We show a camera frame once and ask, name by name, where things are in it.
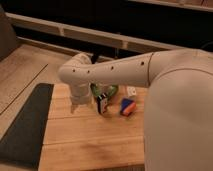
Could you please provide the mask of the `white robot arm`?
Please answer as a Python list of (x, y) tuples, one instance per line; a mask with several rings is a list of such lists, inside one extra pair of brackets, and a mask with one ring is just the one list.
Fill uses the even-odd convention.
[(91, 83), (143, 87), (146, 171), (213, 171), (213, 53), (178, 49), (96, 63), (83, 54), (59, 69), (81, 103)]

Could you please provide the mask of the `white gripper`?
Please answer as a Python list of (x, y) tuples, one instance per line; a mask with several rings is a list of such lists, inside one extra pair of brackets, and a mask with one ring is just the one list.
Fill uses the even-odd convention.
[(71, 112), (79, 105), (89, 104), (92, 100), (91, 90), (88, 84), (70, 85)]

